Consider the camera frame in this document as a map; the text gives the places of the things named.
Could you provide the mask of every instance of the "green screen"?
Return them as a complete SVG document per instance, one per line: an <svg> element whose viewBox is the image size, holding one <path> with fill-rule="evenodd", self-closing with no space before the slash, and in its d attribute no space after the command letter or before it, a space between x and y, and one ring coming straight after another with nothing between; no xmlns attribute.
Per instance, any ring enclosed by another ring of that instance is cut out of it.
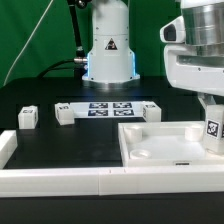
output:
<svg viewBox="0 0 224 224"><path fill-rule="evenodd" d="M1 0L0 86L24 47L50 0ZM142 76L165 75L162 26L180 14L175 0L131 0L130 47L136 53L136 70ZM85 52L92 46L91 4L78 10ZM75 41L66 0L54 0L31 42L11 72L9 81L35 77L55 62L75 57ZM73 76L73 71L54 71L48 76Z"/></svg>

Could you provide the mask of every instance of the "black sticker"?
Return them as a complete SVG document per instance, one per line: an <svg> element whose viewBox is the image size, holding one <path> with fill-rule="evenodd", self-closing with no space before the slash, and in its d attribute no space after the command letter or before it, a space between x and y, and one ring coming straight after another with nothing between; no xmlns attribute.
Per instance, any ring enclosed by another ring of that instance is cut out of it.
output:
<svg viewBox="0 0 224 224"><path fill-rule="evenodd" d="M69 107L68 106L63 106L63 107L59 107L60 110L68 110Z"/></svg>
<svg viewBox="0 0 224 224"><path fill-rule="evenodd" d="M222 138L224 138L224 125L222 127Z"/></svg>
<svg viewBox="0 0 224 224"><path fill-rule="evenodd" d="M33 110L24 110L23 113L24 114L28 114L28 113L31 114L31 113L33 113Z"/></svg>
<svg viewBox="0 0 224 224"><path fill-rule="evenodd" d="M108 103L90 103L89 108L91 109L108 108Z"/></svg>
<svg viewBox="0 0 224 224"><path fill-rule="evenodd" d="M134 116L133 110L114 110L114 116L124 117L124 116Z"/></svg>
<svg viewBox="0 0 224 224"><path fill-rule="evenodd" d="M208 120L207 122L207 134L217 138L218 137L218 131L219 131L219 124Z"/></svg>
<svg viewBox="0 0 224 224"><path fill-rule="evenodd" d="M106 117L108 116L108 110L89 110L89 117Z"/></svg>
<svg viewBox="0 0 224 224"><path fill-rule="evenodd" d="M156 106L155 105L145 105L145 107L147 107L147 108L155 108Z"/></svg>
<svg viewBox="0 0 224 224"><path fill-rule="evenodd" d="M107 44L105 50L117 50L117 46L114 43L113 38L110 39L110 42Z"/></svg>
<svg viewBox="0 0 224 224"><path fill-rule="evenodd" d="M114 103L113 108L132 108L131 103Z"/></svg>

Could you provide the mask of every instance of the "black table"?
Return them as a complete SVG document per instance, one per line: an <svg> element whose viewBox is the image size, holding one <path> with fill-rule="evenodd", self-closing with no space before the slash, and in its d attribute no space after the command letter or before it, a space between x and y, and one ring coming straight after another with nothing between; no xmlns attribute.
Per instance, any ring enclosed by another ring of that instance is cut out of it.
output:
<svg viewBox="0 0 224 224"><path fill-rule="evenodd" d="M72 78L14 80L0 90L0 131L17 129L19 147L5 169L122 166L117 125L142 118L76 119L61 127L58 102L154 101L162 121L204 120L196 93L149 77L120 91L83 88ZM35 130L18 130L23 106L37 105ZM224 193L0 199L1 223L223 223Z"/></svg>

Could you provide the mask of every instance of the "warning label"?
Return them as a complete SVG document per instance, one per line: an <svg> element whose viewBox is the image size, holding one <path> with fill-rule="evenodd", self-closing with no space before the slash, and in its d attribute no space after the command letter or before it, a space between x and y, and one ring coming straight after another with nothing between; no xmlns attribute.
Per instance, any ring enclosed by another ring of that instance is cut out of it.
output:
<svg viewBox="0 0 224 224"><path fill-rule="evenodd" d="M114 43L113 38L110 39L110 42L107 44L105 50L117 50L117 46Z"/></svg>

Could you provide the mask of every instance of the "white platform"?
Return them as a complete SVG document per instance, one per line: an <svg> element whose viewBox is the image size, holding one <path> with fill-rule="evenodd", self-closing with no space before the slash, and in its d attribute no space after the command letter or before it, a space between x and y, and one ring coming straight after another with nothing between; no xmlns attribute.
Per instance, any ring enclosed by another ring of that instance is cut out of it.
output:
<svg viewBox="0 0 224 224"><path fill-rule="evenodd" d="M70 103L70 107L75 118L143 117L142 102Z"/></svg>
<svg viewBox="0 0 224 224"><path fill-rule="evenodd" d="M187 127L204 122L160 122L119 124L119 141L125 167L223 164L224 156L208 152L202 141L185 139ZM125 129L142 131L140 142L128 143Z"/></svg>

